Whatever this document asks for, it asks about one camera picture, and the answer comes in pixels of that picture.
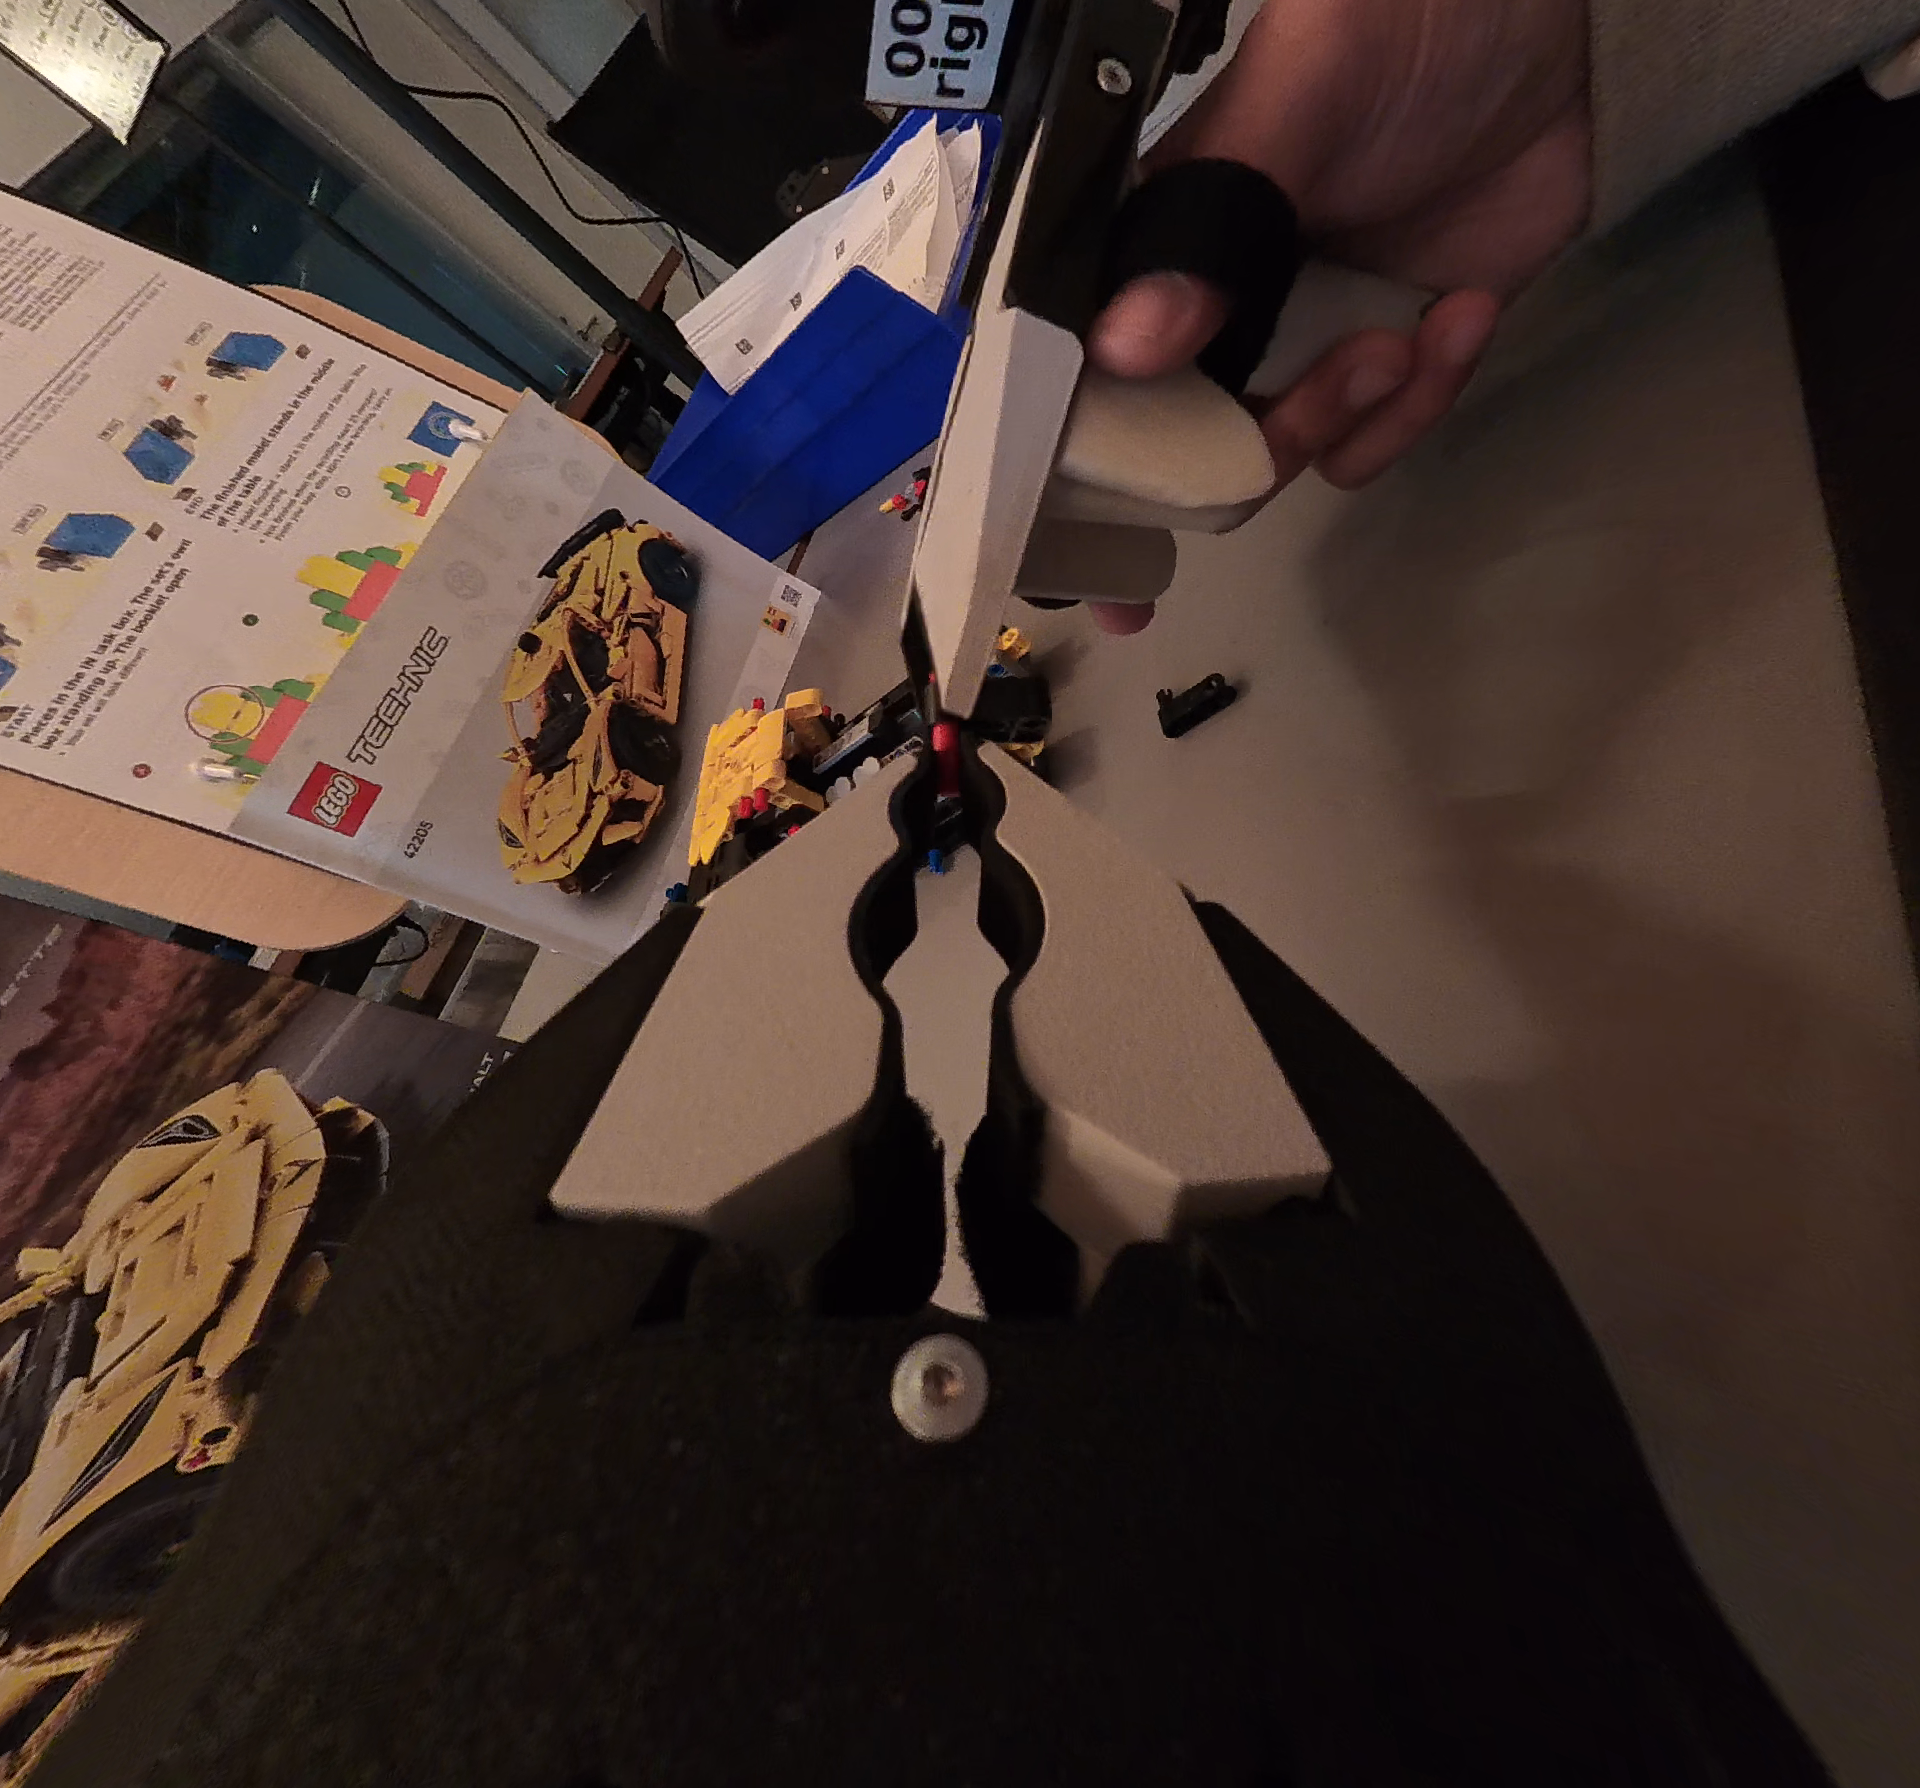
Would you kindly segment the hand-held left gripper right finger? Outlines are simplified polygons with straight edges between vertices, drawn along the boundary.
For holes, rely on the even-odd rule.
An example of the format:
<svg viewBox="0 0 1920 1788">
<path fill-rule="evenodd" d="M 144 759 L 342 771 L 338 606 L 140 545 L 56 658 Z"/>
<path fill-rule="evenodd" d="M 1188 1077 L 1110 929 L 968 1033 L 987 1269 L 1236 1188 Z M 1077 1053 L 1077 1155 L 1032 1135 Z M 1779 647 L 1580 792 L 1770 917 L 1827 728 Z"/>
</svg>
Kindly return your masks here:
<svg viewBox="0 0 1920 1788">
<path fill-rule="evenodd" d="M 1331 1158 L 1188 892 L 1001 747 L 979 763 L 994 851 L 1040 913 L 1008 1015 L 1040 1105 L 1039 1211 L 1113 1259 L 1320 1199 Z"/>
</svg>

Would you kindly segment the blue plastic bin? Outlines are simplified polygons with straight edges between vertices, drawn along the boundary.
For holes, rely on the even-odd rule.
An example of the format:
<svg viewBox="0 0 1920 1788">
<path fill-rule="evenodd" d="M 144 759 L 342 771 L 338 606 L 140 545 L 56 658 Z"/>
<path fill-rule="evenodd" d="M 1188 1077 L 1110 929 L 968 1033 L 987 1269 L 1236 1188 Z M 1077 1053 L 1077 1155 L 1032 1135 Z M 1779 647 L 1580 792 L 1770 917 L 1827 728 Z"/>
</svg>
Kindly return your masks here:
<svg viewBox="0 0 1920 1788">
<path fill-rule="evenodd" d="M 742 546 L 777 558 L 920 457 L 943 430 L 968 333 L 958 290 L 987 186 L 940 310 L 852 271 L 736 394 L 704 372 L 650 480 Z"/>
</svg>

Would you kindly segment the toy car instruction booklet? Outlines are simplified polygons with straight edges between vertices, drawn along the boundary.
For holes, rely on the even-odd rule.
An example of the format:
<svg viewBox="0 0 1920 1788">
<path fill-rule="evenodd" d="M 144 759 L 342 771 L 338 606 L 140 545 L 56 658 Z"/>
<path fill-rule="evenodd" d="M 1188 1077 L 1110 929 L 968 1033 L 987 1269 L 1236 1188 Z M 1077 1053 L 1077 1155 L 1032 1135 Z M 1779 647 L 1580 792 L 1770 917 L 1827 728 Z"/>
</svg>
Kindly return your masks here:
<svg viewBox="0 0 1920 1788">
<path fill-rule="evenodd" d="M 239 839 L 613 959 L 686 880 L 710 726 L 793 687 L 816 601 L 524 398 Z"/>
</svg>

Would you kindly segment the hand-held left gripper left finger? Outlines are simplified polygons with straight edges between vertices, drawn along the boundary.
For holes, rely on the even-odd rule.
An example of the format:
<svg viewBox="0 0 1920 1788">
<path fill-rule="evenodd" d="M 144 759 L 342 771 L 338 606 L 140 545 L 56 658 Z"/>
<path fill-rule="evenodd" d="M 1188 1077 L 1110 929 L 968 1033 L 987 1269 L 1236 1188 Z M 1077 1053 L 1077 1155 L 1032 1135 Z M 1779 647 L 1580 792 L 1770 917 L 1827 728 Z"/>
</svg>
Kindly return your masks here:
<svg viewBox="0 0 1920 1788">
<path fill-rule="evenodd" d="M 686 943 L 550 1203 L 694 1231 L 803 1297 L 916 1295 L 916 1103 L 883 973 L 916 935 L 914 776 L 870 776 L 656 933 Z"/>
</svg>

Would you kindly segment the toy car set box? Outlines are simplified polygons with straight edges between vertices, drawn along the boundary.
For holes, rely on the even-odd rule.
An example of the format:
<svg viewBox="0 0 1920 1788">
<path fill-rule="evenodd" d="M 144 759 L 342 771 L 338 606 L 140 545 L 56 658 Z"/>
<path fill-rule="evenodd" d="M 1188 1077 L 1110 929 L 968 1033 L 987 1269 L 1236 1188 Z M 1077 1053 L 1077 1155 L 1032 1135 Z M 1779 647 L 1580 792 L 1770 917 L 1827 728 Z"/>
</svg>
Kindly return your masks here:
<svg viewBox="0 0 1920 1788">
<path fill-rule="evenodd" d="M 512 1052 L 5 900 L 5 1672 L 150 1607 L 349 1237 Z"/>
</svg>

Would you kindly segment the white folded paper sheets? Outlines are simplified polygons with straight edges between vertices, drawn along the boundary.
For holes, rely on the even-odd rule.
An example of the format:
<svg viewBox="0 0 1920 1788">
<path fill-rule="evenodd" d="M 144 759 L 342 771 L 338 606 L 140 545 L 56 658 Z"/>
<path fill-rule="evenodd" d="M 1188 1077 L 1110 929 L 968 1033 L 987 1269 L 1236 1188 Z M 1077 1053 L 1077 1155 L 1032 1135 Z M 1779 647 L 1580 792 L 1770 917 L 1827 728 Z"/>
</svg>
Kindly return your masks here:
<svg viewBox="0 0 1920 1788">
<path fill-rule="evenodd" d="M 962 266 L 1001 122 L 916 110 L 854 184 L 762 247 L 680 320 L 707 378 L 736 394 L 852 271 L 936 312 Z"/>
</svg>

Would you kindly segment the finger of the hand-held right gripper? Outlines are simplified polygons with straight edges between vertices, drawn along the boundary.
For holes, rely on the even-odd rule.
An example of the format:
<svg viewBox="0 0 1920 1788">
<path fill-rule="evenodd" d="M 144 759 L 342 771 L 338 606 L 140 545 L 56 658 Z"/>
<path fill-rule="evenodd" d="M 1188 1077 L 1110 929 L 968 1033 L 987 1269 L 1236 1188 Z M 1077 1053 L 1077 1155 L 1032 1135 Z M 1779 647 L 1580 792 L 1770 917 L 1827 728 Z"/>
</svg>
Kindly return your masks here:
<svg viewBox="0 0 1920 1788">
<path fill-rule="evenodd" d="M 900 642 L 943 716 L 974 716 L 1054 469 L 1082 346 L 1032 312 L 979 305 L 920 517 Z"/>
</svg>

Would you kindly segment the grey desk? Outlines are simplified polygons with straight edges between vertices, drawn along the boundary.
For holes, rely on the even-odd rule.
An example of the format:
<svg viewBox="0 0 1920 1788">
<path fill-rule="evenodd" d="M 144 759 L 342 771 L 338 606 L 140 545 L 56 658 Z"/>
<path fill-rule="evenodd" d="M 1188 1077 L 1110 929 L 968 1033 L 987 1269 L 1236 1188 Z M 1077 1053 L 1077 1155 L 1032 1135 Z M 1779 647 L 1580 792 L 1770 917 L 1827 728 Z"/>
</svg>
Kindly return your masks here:
<svg viewBox="0 0 1920 1788">
<path fill-rule="evenodd" d="M 1448 1116 L 1834 1779 L 1916 1784 L 1916 982 L 1745 157 L 1383 480 L 1184 541 L 1138 639 L 1007 621 L 1058 786 Z"/>
</svg>

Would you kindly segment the person's right hand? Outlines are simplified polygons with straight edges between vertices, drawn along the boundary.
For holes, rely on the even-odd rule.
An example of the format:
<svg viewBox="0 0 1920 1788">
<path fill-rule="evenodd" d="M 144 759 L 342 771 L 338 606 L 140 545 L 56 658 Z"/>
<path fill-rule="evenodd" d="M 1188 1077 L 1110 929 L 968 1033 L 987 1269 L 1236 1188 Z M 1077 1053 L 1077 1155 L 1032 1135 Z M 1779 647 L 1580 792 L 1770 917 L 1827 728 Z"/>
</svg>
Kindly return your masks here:
<svg viewBox="0 0 1920 1788">
<path fill-rule="evenodd" d="M 1588 0 L 1265 0 L 1146 167 L 1232 161 L 1304 240 L 1430 295 L 1255 407 L 1282 487 L 1356 491 L 1456 407 L 1505 305 L 1591 213 Z"/>
</svg>

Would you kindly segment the partly built toy car chassis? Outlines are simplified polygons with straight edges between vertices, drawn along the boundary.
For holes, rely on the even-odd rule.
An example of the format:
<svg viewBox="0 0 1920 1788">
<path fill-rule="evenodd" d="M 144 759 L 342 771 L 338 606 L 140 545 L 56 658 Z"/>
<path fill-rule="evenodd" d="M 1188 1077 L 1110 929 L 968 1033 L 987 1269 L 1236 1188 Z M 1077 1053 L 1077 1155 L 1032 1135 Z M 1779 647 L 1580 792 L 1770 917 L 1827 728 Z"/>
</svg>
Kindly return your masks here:
<svg viewBox="0 0 1920 1788">
<path fill-rule="evenodd" d="M 1051 728 L 1050 682 L 1020 649 L 1001 655 L 975 722 L 982 737 L 1032 767 Z M 667 887 L 662 904 L 701 904 L 909 746 L 928 743 L 931 730 L 910 682 L 852 715 L 834 713 L 819 690 L 800 690 L 777 711 L 757 701 L 714 723 L 693 802 L 687 880 Z M 944 875 L 959 843 L 958 802 L 940 800 L 925 870 Z"/>
</svg>

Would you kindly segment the framed white sign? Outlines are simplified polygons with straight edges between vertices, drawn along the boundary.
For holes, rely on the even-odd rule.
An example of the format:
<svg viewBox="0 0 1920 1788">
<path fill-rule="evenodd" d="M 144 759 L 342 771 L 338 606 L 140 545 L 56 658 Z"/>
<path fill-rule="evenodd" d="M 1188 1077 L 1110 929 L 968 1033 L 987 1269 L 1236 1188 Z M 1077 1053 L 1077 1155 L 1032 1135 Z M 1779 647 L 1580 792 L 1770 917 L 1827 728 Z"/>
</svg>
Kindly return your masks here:
<svg viewBox="0 0 1920 1788">
<path fill-rule="evenodd" d="M 2 0 L 2 52 L 120 146 L 171 59 L 169 43 L 118 0 Z"/>
</svg>

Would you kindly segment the black toy connector red pin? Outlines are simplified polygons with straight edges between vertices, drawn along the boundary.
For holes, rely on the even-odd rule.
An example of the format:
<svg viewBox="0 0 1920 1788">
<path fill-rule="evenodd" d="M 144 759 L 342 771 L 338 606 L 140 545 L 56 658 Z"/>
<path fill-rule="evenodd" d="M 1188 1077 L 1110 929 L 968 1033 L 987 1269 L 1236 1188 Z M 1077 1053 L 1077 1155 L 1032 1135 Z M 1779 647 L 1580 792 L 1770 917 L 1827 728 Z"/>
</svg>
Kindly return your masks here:
<svg viewBox="0 0 1920 1788">
<path fill-rule="evenodd" d="M 920 738 L 920 771 L 906 802 L 910 851 L 925 873 L 948 875 L 958 852 L 978 851 L 989 834 L 987 794 L 965 723 L 936 713 Z"/>
</svg>

